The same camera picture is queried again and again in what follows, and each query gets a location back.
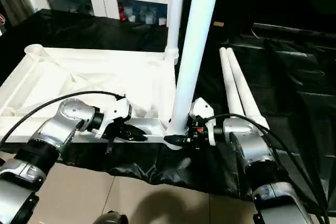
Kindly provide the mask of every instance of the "tiled floor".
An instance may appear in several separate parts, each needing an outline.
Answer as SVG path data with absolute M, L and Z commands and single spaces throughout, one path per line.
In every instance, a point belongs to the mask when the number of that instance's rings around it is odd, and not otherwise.
M 130 224 L 254 224 L 251 202 L 60 164 L 38 196 L 29 224 L 92 224 L 111 209 L 127 215 Z

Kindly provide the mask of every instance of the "vertical white pole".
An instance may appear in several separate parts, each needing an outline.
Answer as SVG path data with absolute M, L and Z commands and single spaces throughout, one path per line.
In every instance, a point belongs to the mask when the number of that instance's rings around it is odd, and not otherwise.
M 235 79 L 231 71 L 230 61 L 227 56 L 226 49 L 222 47 L 219 50 L 219 54 L 221 56 L 220 62 L 222 63 L 222 71 L 223 71 L 226 99 L 227 99 L 227 105 L 229 107 L 229 112 L 239 115 L 245 115 L 242 103 L 239 98 Z
M 192 0 L 168 134 L 185 134 L 216 0 Z
M 167 46 L 165 49 L 165 58 L 174 59 L 175 64 L 177 64 L 177 61 L 179 58 L 177 43 L 179 41 L 182 3 L 183 3 L 183 0 L 172 0 L 171 1 L 170 19 L 169 19 L 169 28 L 168 28 L 168 40 L 167 40 Z
M 232 48 L 227 48 L 226 53 L 230 62 L 232 74 L 236 82 L 245 115 L 269 129 L 266 119 L 260 114 L 257 103 L 254 100 L 251 90 L 246 82 L 235 53 L 233 52 Z

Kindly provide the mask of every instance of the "white shelf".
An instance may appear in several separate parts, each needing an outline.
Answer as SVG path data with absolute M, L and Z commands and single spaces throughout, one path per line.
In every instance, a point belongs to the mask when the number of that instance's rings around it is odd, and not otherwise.
M 145 129 L 150 141 L 163 138 L 175 99 L 173 61 L 161 52 L 132 52 L 30 45 L 27 55 L 0 87 L 0 139 L 24 115 L 64 94 L 102 90 L 126 95 L 132 109 L 128 123 Z M 105 111 L 114 98 L 86 94 L 78 97 Z M 25 142 L 43 122 L 55 115 L 60 102 L 34 114 L 8 139 Z M 93 139 L 79 134 L 75 142 Z

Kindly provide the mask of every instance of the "black cloth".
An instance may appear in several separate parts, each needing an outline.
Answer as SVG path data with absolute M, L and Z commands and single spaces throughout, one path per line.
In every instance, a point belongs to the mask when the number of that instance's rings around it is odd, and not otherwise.
M 0 38 L 4 59 L 0 80 L 7 78 L 30 44 L 160 52 L 166 37 L 165 27 L 42 10 Z M 195 91 L 195 98 L 203 97 L 215 114 L 228 112 L 219 48 L 208 41 Z M 334 52 L 271 40 L 265 40 L 260 49 L 234 47 L 234 51 L 270 128 L 292 150 L 316 190 L 326 195 L 329 214 L 336 216 Z M 15 152 L 18 147 L 6 144 L 4 150 Z M 287 154 L 277 147 L 291 179 L 307 197 L 305 202 L 315 201 Z M 236 153 L 224 144 L 198 151 L 172 151 L 163 144 L 120 143 L 109 155 L 105 150 L 106 144 L 71 144 L 62 162 L 150 184 L 250 199 Z

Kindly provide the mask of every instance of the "silver robotic arm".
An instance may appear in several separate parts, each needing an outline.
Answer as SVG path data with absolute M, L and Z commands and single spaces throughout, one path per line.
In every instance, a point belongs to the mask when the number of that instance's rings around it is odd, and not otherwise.
M 35 195 L 48 172 L 73 139 L 76 131 L 97 131 L 130 119 L 126 98 L 116 101 L 113 112 L 100 113 L 78 99 L 64 100 L 56 115 L 32 135 L 16 156 L 0 167 L 0 224 L 24 224 L 38 202 Z
M 223 126 L 217 126 L 215 119 L 204 122 L 213 115 L 211 106 L 202 98 L 197 99 L 191 107 L 193 123 L 188 134 L 168 136 L 165 140 L 197 149 L 213 146 L 216 142 L 224 142 L 233 148 L 252 189 L 258 211 L 253 217 L 255 224 L 313 224 L 289 182 L 287 172 L 280 169 L 258 129 L 240 118 L 227 118 Z

